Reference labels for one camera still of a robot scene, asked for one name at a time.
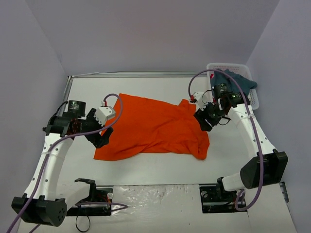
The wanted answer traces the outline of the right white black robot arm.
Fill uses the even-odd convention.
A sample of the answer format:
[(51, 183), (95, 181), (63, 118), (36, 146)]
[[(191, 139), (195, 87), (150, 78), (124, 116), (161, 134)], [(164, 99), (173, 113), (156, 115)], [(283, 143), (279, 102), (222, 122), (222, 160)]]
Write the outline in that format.
[(250, 159), (238, 173), (218, 179), (219, 186), (215, 189), (217, 198), (227, 200), (233, 191), (279, 183), (288, 156), (268, 140), (253, 114), (248, 98), (244, 93), (229, 91), (224, 83), (214, 86), (212, 92), (214, 102), (204, 102), (203, 92), (195, 92), (190, 98), (198, 105), (194, 117), (201, 130), (210, 132), (221, 119), (229, 119), (244, 140)]

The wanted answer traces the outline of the orange t shirt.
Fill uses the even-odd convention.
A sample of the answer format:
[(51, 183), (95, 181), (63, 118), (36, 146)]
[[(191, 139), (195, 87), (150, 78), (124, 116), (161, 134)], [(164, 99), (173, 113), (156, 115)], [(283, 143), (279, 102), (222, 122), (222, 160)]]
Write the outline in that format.
[(178, 105), (120, 94), (114, 110), (120, 119), (113, 125), (109, 143), (95, 150), (94, 159), (117, 161), (140, 153), (189, 154), (207, 158), (209, 137), (194, 117), (195, 104)]

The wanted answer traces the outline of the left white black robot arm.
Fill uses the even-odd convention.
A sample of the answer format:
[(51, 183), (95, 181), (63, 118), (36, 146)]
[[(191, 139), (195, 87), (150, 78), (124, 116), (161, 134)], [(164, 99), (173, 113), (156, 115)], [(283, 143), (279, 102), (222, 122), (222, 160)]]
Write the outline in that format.
[(14, 197), (11, 203), (17, 218), (27, 223), (58, 227), (76, 203), (81, 200), (92, 203), (98, 197), (93, 180), (76, 179), (59, 194), (58, 179), (74, 139), (84, 136), (99, 149), (109, 143), (113, 132), (112, 126), (106, 122), (111, 119), (118, 121), (120, 116), (105, 101), (87, 114), (85, 102), (69, 100), (64, 104), (67, 111), (60, 116), (54, 113), (43, 128), (44, 147), (32, 180), (23, 195)]

